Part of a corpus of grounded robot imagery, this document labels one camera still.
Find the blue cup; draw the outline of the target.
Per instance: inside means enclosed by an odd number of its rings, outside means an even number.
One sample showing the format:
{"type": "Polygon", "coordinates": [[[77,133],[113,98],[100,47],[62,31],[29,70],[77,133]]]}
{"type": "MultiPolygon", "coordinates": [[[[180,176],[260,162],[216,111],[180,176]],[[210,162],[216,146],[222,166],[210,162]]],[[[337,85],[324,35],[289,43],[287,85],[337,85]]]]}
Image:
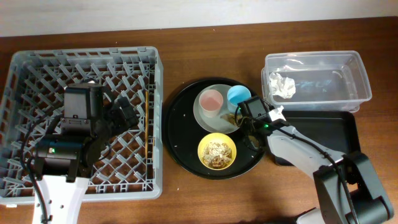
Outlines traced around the blue cup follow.
{"type": "Polygon", "coordinates": [[[252,97],[248,88],[242,85],[232,86],[227,92],[227,107],[229,112],[234,113],[238,104],[252,97]]]}

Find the white napkin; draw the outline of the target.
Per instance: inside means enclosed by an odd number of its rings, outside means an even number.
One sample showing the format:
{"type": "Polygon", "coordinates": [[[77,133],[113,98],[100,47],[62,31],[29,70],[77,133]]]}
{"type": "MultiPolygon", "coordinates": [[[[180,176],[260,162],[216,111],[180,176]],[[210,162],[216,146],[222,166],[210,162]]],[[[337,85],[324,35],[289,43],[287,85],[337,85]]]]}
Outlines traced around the white napkin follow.
{"type": "Polygon", "coordinates": [[[269,75],[269,86],[271,95],[279,96],[283,99],[290,99],[296,92],[295,80],[283,77],[279,73],[272,72],[269,75]]]}

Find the gold snack wrapper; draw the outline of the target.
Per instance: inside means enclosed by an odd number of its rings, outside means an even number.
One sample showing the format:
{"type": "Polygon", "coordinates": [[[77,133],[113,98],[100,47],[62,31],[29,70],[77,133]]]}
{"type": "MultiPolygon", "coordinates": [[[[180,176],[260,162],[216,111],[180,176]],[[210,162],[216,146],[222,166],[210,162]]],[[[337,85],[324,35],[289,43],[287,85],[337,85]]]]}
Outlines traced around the gold snack wrapper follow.
{"type": "Polygon", "coordinates": [[[234,126],[238,126],[238,124],[236,122],[242,118],[242,115],[238,114],[237,118],[235,118],[235,115],[230,113],[230,114],[223,114],[220,116],[220,118],[234,126]]]}

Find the yellow bowl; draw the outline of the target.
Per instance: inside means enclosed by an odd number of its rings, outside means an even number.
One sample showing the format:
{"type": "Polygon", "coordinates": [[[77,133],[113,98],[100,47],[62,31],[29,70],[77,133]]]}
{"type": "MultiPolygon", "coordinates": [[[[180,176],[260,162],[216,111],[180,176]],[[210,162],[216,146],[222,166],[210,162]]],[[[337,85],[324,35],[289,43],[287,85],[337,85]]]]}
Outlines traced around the yellow bowl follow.
{"type": "Polygon", "coordinates": [[[198,145],[200,162],[211,170],[224,170],[232,165],[237,157],[234,141],[222,133],[206,135],[198,145]]]}

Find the food scraps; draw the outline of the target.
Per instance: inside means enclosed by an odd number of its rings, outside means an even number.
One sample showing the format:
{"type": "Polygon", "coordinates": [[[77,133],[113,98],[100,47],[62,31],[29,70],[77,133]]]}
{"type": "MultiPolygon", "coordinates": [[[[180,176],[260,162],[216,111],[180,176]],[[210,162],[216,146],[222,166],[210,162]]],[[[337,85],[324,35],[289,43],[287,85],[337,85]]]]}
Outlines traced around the food scraps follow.
{"type": "Polygon", "coordinates": [[[202,161],[212,169],[222,169],[232,161],[232,150],[226,143],[210,142],[202,154],[202,161]]]}

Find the pink cup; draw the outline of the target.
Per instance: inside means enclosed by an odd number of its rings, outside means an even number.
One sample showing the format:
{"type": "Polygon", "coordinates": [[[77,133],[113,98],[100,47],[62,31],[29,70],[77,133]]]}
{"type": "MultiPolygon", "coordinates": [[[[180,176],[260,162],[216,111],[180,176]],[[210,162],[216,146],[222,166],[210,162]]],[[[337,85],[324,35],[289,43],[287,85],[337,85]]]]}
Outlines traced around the pink cup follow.
{"type": "Polygon", "coordinates": [[[206,117],[214,118],[223,105],[223,96],[217,90],[205,90],[199,97],[199,104],[206,117]]]}

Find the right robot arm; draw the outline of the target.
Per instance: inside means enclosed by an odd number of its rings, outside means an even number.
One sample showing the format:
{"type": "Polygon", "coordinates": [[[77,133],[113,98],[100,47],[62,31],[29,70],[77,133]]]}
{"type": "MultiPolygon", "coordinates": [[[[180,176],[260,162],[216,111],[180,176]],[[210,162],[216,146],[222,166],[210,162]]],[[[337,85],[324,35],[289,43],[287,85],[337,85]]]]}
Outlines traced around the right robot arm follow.
{"type": "Polygon", "coordinates": [[[298,215],[294,223],[373,224],[394,217],[391,201],[367,155],[345,154],[321,145],[286,121],[282,110],[254,96],[239,103],[236,112],[242,117],[237,124],[248,147],[266,147],[313,179],[320,206],[298,215]]]}

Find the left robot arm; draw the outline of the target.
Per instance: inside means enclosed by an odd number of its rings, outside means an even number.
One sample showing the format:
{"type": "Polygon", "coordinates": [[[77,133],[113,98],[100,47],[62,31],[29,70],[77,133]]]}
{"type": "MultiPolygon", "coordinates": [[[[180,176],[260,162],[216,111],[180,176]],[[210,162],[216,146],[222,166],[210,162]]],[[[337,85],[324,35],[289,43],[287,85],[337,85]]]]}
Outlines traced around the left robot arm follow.
{"type": "Polygon", "coordinates": [[[99,83],[68,85],[63,114],[54,117],[21,166],[35,190],[33,223],[76,223],[94,164],[111,153],[110,140],[139,120],[127,97],[99,83]]]}

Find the wooden chopstick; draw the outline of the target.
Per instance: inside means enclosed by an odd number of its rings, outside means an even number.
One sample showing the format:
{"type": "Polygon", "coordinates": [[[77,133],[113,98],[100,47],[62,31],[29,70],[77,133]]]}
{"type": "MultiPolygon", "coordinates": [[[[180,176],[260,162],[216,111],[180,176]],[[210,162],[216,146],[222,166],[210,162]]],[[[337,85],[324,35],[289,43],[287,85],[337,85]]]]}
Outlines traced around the wooden chopstick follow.
{"type": "Polygon", "coordinates": [[[149,91],[145,92],[145,159],[148,158],[148,148],[149,148],[149,91]]]}

